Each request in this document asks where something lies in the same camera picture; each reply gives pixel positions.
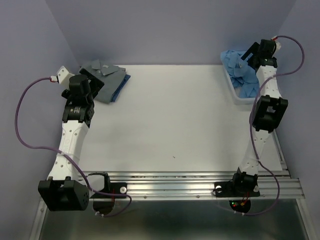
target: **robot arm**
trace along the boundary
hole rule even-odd
[[[258,187],[258,159],[260,158],[264,146],[271,133],[276,129],[287,109],[288,101],[283,99],[279,93],[277,79],[270,77],[276,75],[277,59],[273,54],[281,47],[280,43],[274,40],[262,39],[261,43],[255,42],[249,50],[242,56],[245,60],[250,54],[248,65],[255,69],[256,76],[260,86],[264,84],[260,92],[260,98],[254,106],[251,113],[252,122],[252,140],[249,140],[245,155],[237,172],[233,175],[231,181],[215,182],[216,189],[214,194],[216,197],[243,197],[244,194],[250,197],[259,197]],[[241,212],[243,205],[234,210]]]
[[[59,69],[57,76],[51,77],[51,81],[66,88],[62,93],[66,104],[59,149],[78,165],[82,145],[94,115],[94,97],[104,83],[83,74],[74,75],[64,66]],[[87,179],[95,190],[110,187],[107,173],[89,175]],[[79,181],[77,170],[62,154],[57,154],[47,180],[39,182],[38,191],[51,211],[85,210],[89,198],[94,194],[84,181]]]
[[[277,69],[274,66],[260,66],[256,72],[256,76],[259,80],[260,86],[269,78],[276,74]],[[273,79],[269,80],[264,88],[261,90],[261,96],[269,96],[275,100],[281,99],[281,95],[279,93],[277,79],[274,77]],[[262,130],[256,129],[254,126],[252,127],[252,135],[253,141],[255,144],[256,152],[261,157],[263,152],[264,146],[267,142],[267,139],[271,135],[271,129],[269,130]],[[244,158],[239,166],[239,170],[243,173],[254,176],[258,174],[258,160],[256,153],[254,151],[253,145],[251,140],[248,142],[248,146],[245,151]]]

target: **folded fabric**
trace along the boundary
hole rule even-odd
[[[114,102],[116,101],[116,99],[117,99],[117,97],[118,97],[121,89],[122,89],[122,88],[124,87],[124,85],[128,82],[128,80],[129,80],[130,77],[131,77],[131,76],[128,75],[128,74],[125,75],[123,81],[121,82],[121,84],[119,85],[119,87],[116,89],[116,91],[114,92],[114,94],[113,94],[112,97],[111,97],[111,102],[112,102],[112,103],[114,103]]]
[[[228,72],[234,88],[241,87],[239,98],[254,98],[259,91],[259,81],[255,70],[248,66],[241,56],[245,51],[228,50],[220,54],[220,59]]]
[[[104,82],[104,86],[99,91],[95,100],[102,103],[114,103],[130,78],[126,69],[118,67],[100,60],[86,62],[81,70],[85,69],[90,75]]]

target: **blue cloth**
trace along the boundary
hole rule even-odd
[[[254,98],[259,91],[259,81],[255,70],[241,59],[244,53],[245,51],[223,51],[220,59],[230,76],[233,87],[241,87],[239,98]]]
[[[111,103],[114,103],[121,91],[121,89],[126,85],[126,83],[128,82],[129,78],[131,76],[126,74],[123,81],[121,82],[121,84],[118,86],[118,88],[115,90],[115,92],[113,93],[112,97],[111,97]]]

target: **gray cloth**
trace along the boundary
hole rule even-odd
[[[106,104],[109,104],[111,102],[114,92],[118,89],[119,85],[122,83],[127,74],[124,68],[119,68],[118,66],[106,64],[102,61],[100,62],[99,60],[86,62],[82,65],[81,69],[87,70],[97,79],[104,82],[104,86],[101,88],[98,95],[95,97],[95,100],[98,100],[99,102]],[[111,70],[109,70],[109,74],[104,75],[102,73],[103,69],[105,69],[104,73],[107,73],[108,69]]]

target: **white plastic bin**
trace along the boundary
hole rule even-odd
[[[225,76],[226,76],[226,79],[227,79],[227,82],[228,82],[228,86],[229,86],[229,89],[230,89],[231,96],[232,96],[234,104],[235,105],[253,104],[254,101],[255,101],[254,97],[248,97],[248,98],[240,98],[240,97],[238,97],[239,93],[240,93],[240,90],[241,90],[241,86],[237,87],[235,89],[234,86],[232,85],[229,73],[227,72],[227,70],[226,70],[224,65],[223,65],[223,70],[224,70],[224,73],[225,73]]]

